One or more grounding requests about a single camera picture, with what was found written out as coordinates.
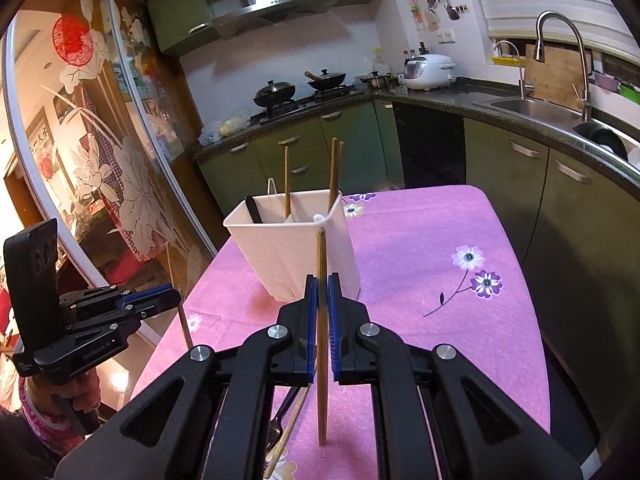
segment table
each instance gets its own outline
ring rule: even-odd
[[[409,344],[429,349],[453,344],[549,431],[548,383],[536,314],[520,266],[484,193],[471,186],[445,186],[356,195],[346,201],[362,277],[358,300],[367,305],[371,320]],[[480,271],[485,271],[481,281],[491,280],[487,288],[476,281]],[[233,240],[184,304],[194,343],[216,350],[240,345],[273,324],[281,305],[265,291]],[[134,394],[185,351],[176,317]],[[274,410],[285,392],[276,388]],[[368,386],[330,383],[328,445],[320,448],[312,390],[272,478],[376,479],[372,413],[360,406],[370,407]]]

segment person's hand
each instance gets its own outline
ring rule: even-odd
[[[43,375],[28,377],[25,380],[27,395],[36,410],[49,415],[60,415],[62,412],[51,397],[59,394],[73,399],[74,409],[89,413],[100,406],[100,377],[95,368],[80,374],[73,381],[63,386],[54,386]]]

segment stainless steel range hood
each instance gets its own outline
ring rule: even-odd
[[[339,0],[247,0],[248,6],[214,18],[212,24],[224,40],[256,27],[273,25],[307,14],[327,12]]]

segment white roller shade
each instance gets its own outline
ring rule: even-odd
[[[535,38],[536,19],[557,10],[574,21],[585,44],[640,64],[640,48],[610,0],[481,0],[492,38]],[[545,24],[545,37],[575,43],[559,20]]]

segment pink sleeve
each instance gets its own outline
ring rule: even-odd
[[[18,391],[22,403],[22,415],[31,431],[50,450],[60,456],[65,456],[73,448],[84,442],[84,437],[78,436],[71,429],[69,421],[63,415],[47,415],[35,409],[24,386],[24,378],[18,380]]]

